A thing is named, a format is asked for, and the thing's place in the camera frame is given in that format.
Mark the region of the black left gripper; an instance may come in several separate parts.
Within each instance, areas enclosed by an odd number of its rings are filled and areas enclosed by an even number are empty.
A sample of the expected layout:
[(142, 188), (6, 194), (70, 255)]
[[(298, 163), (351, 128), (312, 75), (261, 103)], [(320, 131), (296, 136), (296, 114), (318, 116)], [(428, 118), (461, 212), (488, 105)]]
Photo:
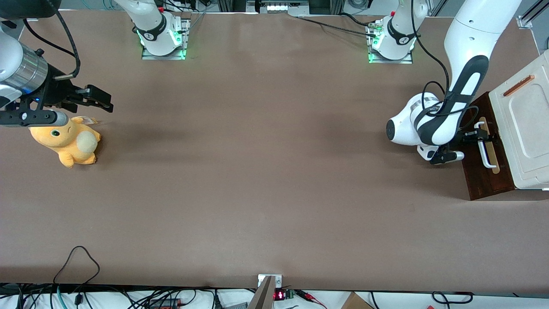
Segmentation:
[(445, 145), (441, 146), (441, 153), (452, 153), (460, 151), (460, 148), (478, 142), (498, 143), (498, 135), (490, 133), (482, 128), (475, 128), (473, 131), (465, 132), (458, 130), (455, 136)]

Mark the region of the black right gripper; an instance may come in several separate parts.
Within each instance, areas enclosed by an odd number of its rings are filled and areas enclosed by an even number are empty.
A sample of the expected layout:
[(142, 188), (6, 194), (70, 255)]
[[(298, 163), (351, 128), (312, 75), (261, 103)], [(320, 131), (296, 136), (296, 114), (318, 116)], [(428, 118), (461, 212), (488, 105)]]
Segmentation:
[(46, 79), (36, 93), (39, 109), (55, 107), (77, 113), (78, 107), (84, 106), (100, 108), (108, 113), (113, 112), (111, 94), (94, 85), (79, 88), (69, 79), (55, 80), (57, 76), (63, 76), (63, 73), (49, 64)]

